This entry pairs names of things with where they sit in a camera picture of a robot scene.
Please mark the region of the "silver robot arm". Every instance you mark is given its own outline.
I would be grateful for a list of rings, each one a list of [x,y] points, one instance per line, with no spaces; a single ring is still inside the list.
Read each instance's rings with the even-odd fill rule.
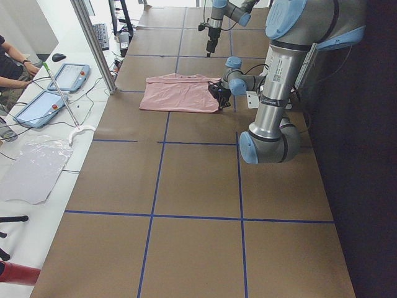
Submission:
[[[336,50],[360,42],[366,8],[366,1],[274,1],[265,23],[267,73],[246,75],[240,58],[227,59],[219,82],[208,85],[219,107],[228,106],[232,95],[254,91],[259,97],[255,121],[239,137],[246,163],[282,163],[299,152],[300,134],[285,107],[305,57],[313,44],[318,50]]]
[[[208,38],[206,51],[207,58],[211,57],[212,53],[215,53],[216,46],[218,45],[218,40],[221,35],[223,18],[227,18],[235,21],[243,27],[247,26],[251,18],[251,12],[254,6],[259,1],[243,1],[238,7],[230,1],[218,0],[212,1],[211,15],[207,20],[203,20],[198,25],[198,31],[203,31],[208,29]]]

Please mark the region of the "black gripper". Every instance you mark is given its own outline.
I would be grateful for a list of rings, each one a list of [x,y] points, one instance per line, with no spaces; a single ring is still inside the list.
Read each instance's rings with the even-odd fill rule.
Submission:
[[[224,109],[226,107],[230,107],[230,97],[231,91],[229,89],[224,88],[221,85],[221,82],[208,82],[208,91],[213,96],[214,99],[218,102],[218,108]]]
[[[198,30],[203,31],[204,29],[208,29],[208,37],[206,51],[207,58],[210,58],[212,54],[214,54],[216,46],[218,45],[218,39],[221,34],[221,20],[209,18],[205,22],[201,22],[198,25]]]

